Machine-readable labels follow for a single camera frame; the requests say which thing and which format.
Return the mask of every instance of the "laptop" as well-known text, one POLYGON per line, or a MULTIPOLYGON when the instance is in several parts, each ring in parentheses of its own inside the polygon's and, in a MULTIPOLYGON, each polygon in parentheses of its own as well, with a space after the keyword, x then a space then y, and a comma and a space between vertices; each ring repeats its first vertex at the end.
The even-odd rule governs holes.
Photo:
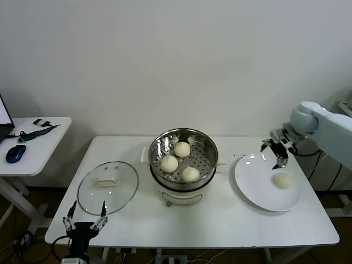
POLYGON ((15 128, 4 101, 0 95, 0 142, 15 128))

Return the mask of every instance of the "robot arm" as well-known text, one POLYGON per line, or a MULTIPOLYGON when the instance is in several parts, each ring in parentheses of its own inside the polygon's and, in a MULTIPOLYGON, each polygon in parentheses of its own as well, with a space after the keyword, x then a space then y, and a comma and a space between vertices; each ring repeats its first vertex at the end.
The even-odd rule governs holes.
POLYGON ((66 228, 67 237, 71 238, 71 247, 69 254, 61 261, 62 264, 88 264, 89 257, 87 254, 89 241, 96 237, 101 229, 108 222, 106 216, 105 201, 101 209, 100 218, 96 222, 76 222, 72 218, 76 209, 75 201, 68 211, 66 217, 63 217, 63 223, 66 228))
POLYGON ((332 158, 352 169, 352 118, 327 111, 317 103, 302 102, 292 110, 288 123, 272 130, 271 139, 265 140, 262 150, 270 146, 277 157, 273 169, 283 168, 288 155, 296 152, 295 144, 305 138, 332 158))

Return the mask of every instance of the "white plate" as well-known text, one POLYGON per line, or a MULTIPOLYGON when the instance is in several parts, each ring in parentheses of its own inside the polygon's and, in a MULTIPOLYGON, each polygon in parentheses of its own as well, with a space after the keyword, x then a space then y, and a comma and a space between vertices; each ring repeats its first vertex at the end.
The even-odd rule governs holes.
POLYGON ((288 167, 271 170, 276 158, 264 154, 243 157, 235 167, 235 179, 242 193, 254 204, 274 212, 284 212, 295 207, 301 198, 301 189, 288 167), (273 182, 277 173, 288 173, 293 186, 281 189, 273 182))

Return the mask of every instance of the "steamed bun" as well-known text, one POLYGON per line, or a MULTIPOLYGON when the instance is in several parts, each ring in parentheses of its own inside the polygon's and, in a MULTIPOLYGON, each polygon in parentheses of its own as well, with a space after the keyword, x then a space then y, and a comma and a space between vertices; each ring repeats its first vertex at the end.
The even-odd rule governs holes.
POLYGON ((178 142, 175 146, 175 154, 180 158, 187 157, 191 153, 191 147, 186 142, 178 142))
POLYGON ((174 172, 178 167, 178 161, 174 156, 169 155, 162 158, 160 167, 164 172, 174 172))
POLYGON ((185 183, 196 182, 200 178, 199 171, 196 168, 187 167, 183 170, 181 178, 185 183))
POLYGON ((291 175, 283 172, 275 174, 273 177, 273 181, 276 184, 276 186, 278 186, 281 189, 287 189, 293 185, 291 175))

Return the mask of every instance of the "stainless steel pot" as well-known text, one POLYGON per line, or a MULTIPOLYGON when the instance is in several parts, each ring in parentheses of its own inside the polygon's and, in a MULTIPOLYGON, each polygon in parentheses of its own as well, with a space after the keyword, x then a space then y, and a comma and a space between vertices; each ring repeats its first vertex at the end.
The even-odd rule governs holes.
POLYGON ((194 191, 202 188, 213 178, 218 161, 215 143, 206 134, 189 128, 169 130, 158 136, 149 148, 149 163, 153 176, 158 182, 173 191, 194 191), (188 157, 180 158, 174 154, 178 142, 187 142, 191 147, 188 157), (178 168, 172 173, 161 170, 161 159, 173 155, 178 160, 178 168), (199 171, 200 179, 191 183, 182 182, 182 171, 187 167, 199 171))

